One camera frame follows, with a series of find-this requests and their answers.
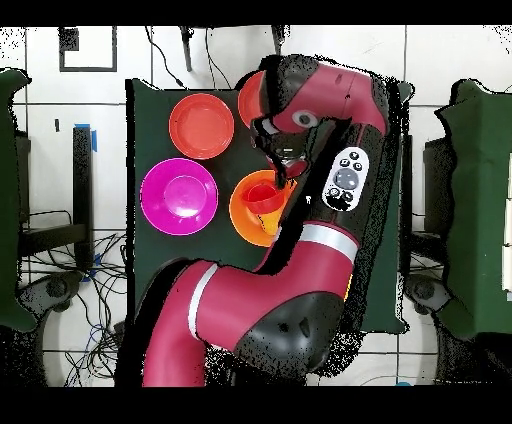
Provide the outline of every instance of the orange bowl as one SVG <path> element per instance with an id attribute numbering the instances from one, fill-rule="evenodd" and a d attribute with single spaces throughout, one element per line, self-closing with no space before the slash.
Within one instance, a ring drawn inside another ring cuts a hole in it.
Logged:
<path id="1" fill-rule="evenodd" d="M 249 211 L 243 201 L 243 194 L 251 187 L 260 184 L 262 181 L 274 181 L 275 172 L 271 169 L 256 171 L 244 177 L 235 187 L 231 199 L 229 200 L 229 217 L 235 227 L 235 230 L 247 242 L 261 247 L 270 247 L 273 236 L 267 234 L 256 215 Z M 281 206 L 281 212 L 284 210 L 288 199 L 297 184 L 288 182 L 283 189 L 284 204 Z"/>

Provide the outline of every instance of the floor tile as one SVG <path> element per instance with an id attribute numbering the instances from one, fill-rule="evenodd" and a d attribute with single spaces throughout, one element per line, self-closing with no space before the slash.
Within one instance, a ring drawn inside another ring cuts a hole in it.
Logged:
<path id="1" fill-rule="evenodd" d="M 452 85 L 463 78 L 478 79 L 493 91 L 509 87 L 512 84 L 511 28 L 408 25 L 406 78 L 416 87 L 411 104 L 446 105 Z"/>
<path id="2" fill-rule="evenodd" d="M 105 36 L 105 30 L 79 27 L 79 46 L 83 44 L 84 49 L 90 50 L 94 44 L 95 56 L 86 59 L 86 52 L 69 52 L 70 57 L 76 56 L 72 59 L 75 65 L 105 63 L 103 59 L 112 51 L 112 39 Z M 144 27 L 117 27 L 117 72 L 60 72 L 55 27 L 30 28 L 27 52 L 27 71 L 32 78 L 29 103 L 126 102 L 126 78 L 151 78 L 151 46 Z"/>
<path id="3" fill-rule="evenodd" d="M 409 330 L 400 334 L 400 352 L 437 353 L 437 332 L 430 315 L 420 315 L 404 297 L 402 317 Z"/>
<path id="4" fill-rule="evenodd" d="M 291 25 L 282 54 L 320 55 L 403 79 L 404 25 Z"/>
<path id="5" fill-rule="evenodd" d="M 409 110 L 409 134 L 412 135 L 412 211 L 425 213 L 425 166 L 423 151 L 427 141 L 445 136 L 441 121 L 434 115 L 436 108 L 411 108 Z M 413 230 L 423 230 L 423 217 L 412 217 Z"/>
<path id="6" fill-rule="evenodd" d="M 93 226 L 126 226 L 125 113 L 124 106 L 28 106 L 31 212 L 72 213 L 73 127 L 90 124 L 97 135 L 97 151 L 92 154 Z"/>
<path id="7" fill-rule="evenodd" d="M 0 27 L 0 69 L 25 69 L 25 28 Z M 25 88 L 14 95 L 14 103 L 25 102 Z"/>
<path id="8" fill-rule="evenodd" d="M 322 377 L 320 386 L 390 385 L 397 372 L 396 354 L 358 355 L 348 368 L 336 377 Z"/>
<path id="9" fill-rule="evenodd" d="M 398 362 L 400 381 L 412 385 L 432 385 L 437 368 L 437 355 L 406 355 L 401 353 Z"/>
<path id="10" fill-rule="evenodd" d="M 368 333 L 364 336 L 360 352 L 396 352 L 396 334 Z"/>
<path id="11" fill-rule="evenodd" d="M 113 387 L 114 380 L 111 378 L 89 377 L 90 373 L 87 372 L 87 357 L 85 355 L 77 352 L 68 352 L 68 356 L 66 356 L 66 352 L 44 352 L 43 364 L 48 385 L 50 387 L 64 387 L 64 384 L 68 381 L 71 387 Z M 78 373 L 71 361 L 79 368 Z M 107 363 L 112 371 L 115 369 L 114 364 L 113 361 Z"/>
<path id="12" fill-rule="evenodd" d="M 94 232 L 95 240 L 99 240 L 109 235 L 111 235 L 110 232 Z M 107 247 L 107 244 L 108 240 L 98 244 L 97 248 L 95 249 L 96 253 L 103 253 Z M 124 271 L 124 265 L 119 250 L 121 244 L 124 244 L 123 240 L 121 240 L 112 249 L 110 249 L 109 252 L 107 252 L 103 258 L 103 263 L 105 266 L 118 265 L 122 267 L 120 270 Z M 37 256 L 43 260 L 47 260 L 45 259 L 47 258 L 47 255 L 38 254 Z M 55 260 L 61 263 L 61 260 L 67 259 L 64 255 L 61 255 L 61 257 L 59 257 L 59 255 L 55 255 Z M 41 265 L 33 265 L 33 267 L 36 269 L 45 268 L 45 266 Z M 112 277 L 111 275 L 107 274 L 107 272 L 109 274 L 113 274 L 114 270 L 98 271 L 98 273 L 95 275 L 95 278 L 98 280 L 96 287 L 101 291 L 103 298 L 106 299 L 108 304 L 111 315 L 110 328 L 112 329 L 114 324 L 124 320 L 126 317 L 127 283 L 125 279 Z M 45 327 L 43 349 L 90 349 L 91 344 L 89 342 L 89 338 L 91 331 L 94 332 L 94 330 L 88 323 L 87 317 L 93 325 L 98 325 L 100 322 L 103 323 L 103 325 L 106 325 L 106 307 L 100 303 L 98 292 L 94 286 L 94 283 L 92 281 L 81 282 L 78 294 L 87 305 L 87 311 L 80 298 L 75 296 L 71 300 L 71 306 L 66 311 L 61 313 L 51 312 Z"/>
<path id="13" fill-rule="evenodd" d="M 194 29 L 190 39 L 192 72 L 187 72 L 177 26 L 153 27 L 153 42 L 162 49 L 167 66 L 188 88 L 212 89 L 213 81 L 206 52 L 205 29 Z M 233 88 L 240 78 L 254 71 L 261 59 L 275 54 L 270 25 L 221 27 L 208 30 L 208 51 L 213 62 L 224 73 Z M 221 73 L 212 65 L 217 88 L 227 88 Z M 167 73 L 164 60 L 157 48 L 153 49 L 153 83 L 159 88 L 179 88 Z"/>

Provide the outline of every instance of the red cup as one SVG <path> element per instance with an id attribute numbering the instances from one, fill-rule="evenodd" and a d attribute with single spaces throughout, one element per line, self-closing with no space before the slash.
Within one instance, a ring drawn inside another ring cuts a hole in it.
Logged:
<path id="1" fill-rule="evenodd" d="M 261 181 L 243 195 L 242 200 L 254 214 L 267 214 L 278 210 L 284 204 L 284 192 L 278 190 L 273 181 Z"/>

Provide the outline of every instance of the chair leg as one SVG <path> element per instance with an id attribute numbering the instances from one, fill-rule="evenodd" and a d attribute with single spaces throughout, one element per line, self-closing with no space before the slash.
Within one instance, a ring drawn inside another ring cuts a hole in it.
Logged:
<path id="1" fill-rule="evenodd" d="M 189 27 L 180 26 L 181 30 L 181 40 L 183 41 L 183 51 L 185 53 L 185 64 L 187 66 L 187 71 L 192 71 L 192 61 L 190 60 L 190 43 L 189 40 L 192 37 L 190 33 Z"/>
<path id="2" fill-rule="evenodd" d="M 276 54 L 281 56 L 281 44 L 284 42 L 284 25 L 272 25 L 272 37 Z"/>

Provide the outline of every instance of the magenta bowl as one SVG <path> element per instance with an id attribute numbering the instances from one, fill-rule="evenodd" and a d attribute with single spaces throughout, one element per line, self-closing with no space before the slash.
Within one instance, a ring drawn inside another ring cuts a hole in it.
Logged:
<path id="1" fill-rule="evenodd" d="M 217 184 L 197 162 L 167 159 L 144 177 L 140 205 L 157 230 L 173 236 L 194 234 L 206 227 L 217 211 Z"/>

